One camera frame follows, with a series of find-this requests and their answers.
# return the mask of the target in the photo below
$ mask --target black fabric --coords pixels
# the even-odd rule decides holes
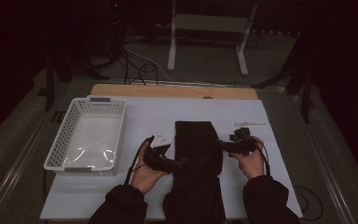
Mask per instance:
[[[242,191],[243,204],[250,224],[299,224],[300,221],[287,206],[288,189],[261,175],[251,179]]]
[[[90,224],[142,224],[147,203],[141,191],[131,185],[118,185],[105,196],[105,202],[89,220]]]
[[[170,224],[218,224],[226,220],[220,181],[223,155],[211,122],[177,121],[175,159],[188,159],[174,175],[163,209]]]

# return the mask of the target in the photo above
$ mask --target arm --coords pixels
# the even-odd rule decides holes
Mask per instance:
[[[145,194],[165,172],[154,171],[144,163],[144,154],[150,143],[141,149],[130,185],[118,185],[105,196],[105,202],[89,220],[90,224],[142,224],[146,217]]]
[[[263,142],[254,137],[258,147],[263,148]],[[300,221],[287,206],[288,189],[264,175],[264,161],[261,153],[255,150],[249,156],[230,153],[239,162],[239,167],[249,181],[243,187],[242,196],[246,214],[251,224],[299,224]]]

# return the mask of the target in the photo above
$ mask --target black sleeve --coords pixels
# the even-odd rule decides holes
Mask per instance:
[[[270,175],[251,179],[243,187],[243,203],[250,224],[299,224],[287,206],[289,190]]]
[[[105,202],[89,220],[90,224],[142,224],[147,203],[141,191],[131,185],[118,185],[105,196]]]

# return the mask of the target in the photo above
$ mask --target person's left hand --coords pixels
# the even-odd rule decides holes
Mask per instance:
[[[136,164],[135,171],[132,177],[131,185],[140,190],[143,194],[149,192],[156,184],[156,182],[167,172],[155,171],[148,167],[144,162],[144,155],[146,149],[150,146],[149,142],[146,142],[142,147],[138,163]]]

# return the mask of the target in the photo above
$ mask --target white plastic basket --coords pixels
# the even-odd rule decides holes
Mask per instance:
[[[125,123],[124,101],[75,98],[44,167],[57,175],[114,175]]]

